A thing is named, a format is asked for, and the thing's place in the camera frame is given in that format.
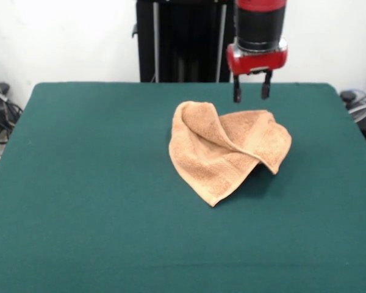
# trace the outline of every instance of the black metal frame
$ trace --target black metal frame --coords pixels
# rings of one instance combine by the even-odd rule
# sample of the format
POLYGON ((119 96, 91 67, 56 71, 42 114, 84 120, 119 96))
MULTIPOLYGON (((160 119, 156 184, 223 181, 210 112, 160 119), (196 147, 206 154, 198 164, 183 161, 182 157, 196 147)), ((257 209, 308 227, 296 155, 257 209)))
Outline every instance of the black metal frame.
POLYGON ((219 81, 229 82, 226 47, 233 42, 235 35, 232 0, 138 0, 141 82, 155 80, 154 2, 159 3, 160 82, 216 81, 221 10, 223 4, 226 4, 219 81))

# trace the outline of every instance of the green table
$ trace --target green table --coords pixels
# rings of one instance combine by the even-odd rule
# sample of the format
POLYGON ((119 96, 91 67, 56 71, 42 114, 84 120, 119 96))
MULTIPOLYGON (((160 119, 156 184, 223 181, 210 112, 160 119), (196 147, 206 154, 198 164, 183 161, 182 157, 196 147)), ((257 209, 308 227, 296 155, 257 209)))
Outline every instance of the green table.
POLYGON ((0 292, 366 292, 366 142, 326 84, 40 84, 0 162, 0 292), (168 155, 185 100, 293 137, 210 208, 168 155))

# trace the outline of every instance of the towel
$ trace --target towel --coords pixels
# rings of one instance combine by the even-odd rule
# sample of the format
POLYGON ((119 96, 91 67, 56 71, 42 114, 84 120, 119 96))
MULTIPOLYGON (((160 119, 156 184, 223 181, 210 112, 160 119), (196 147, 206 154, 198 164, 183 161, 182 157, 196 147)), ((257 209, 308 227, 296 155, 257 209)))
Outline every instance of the towel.
POLYGON ((292 138, 266 110, 218 116, 211 103, 183 102, 172 122, 171 161, 210 206, 228 197, 257 164, 275 175, 292 138))

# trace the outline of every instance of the metal pole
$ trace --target metal pole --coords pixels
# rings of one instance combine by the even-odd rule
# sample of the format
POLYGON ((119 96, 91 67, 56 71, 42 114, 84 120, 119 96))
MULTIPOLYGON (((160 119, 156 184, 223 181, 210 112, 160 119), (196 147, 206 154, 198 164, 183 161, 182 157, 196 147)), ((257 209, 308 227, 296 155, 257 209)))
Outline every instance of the metal pole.
POLYGON ((159 48, 160 48, 160 29, 159 29, 159 3, 153 3, 153 29, 154 29, 154 75, 156 82, 160 81, 159 71, 159 48))
POLYGON ((226 21, 226 4, 223 4, 222 10, 221 10, 220 35, 218 37, 217 73, 215 76, 215 82, 220 82, 222 49, 223 49, 223 44, 224 44, 224 32, 225 32, 225 21, 226 21))

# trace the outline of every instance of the white wall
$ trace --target white wall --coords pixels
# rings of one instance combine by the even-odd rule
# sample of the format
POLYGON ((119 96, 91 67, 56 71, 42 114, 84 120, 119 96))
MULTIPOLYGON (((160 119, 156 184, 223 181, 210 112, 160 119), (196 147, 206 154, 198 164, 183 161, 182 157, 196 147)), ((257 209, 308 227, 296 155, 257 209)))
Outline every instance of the white wall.
MULTIPOLYGON (((0 0, 0 81, 22 106, 42 81, 138 81, 134 23, 134 0, 0 0)), ((284 35, 275 81, 366 90, 366 0, 289 0, 284 35)))

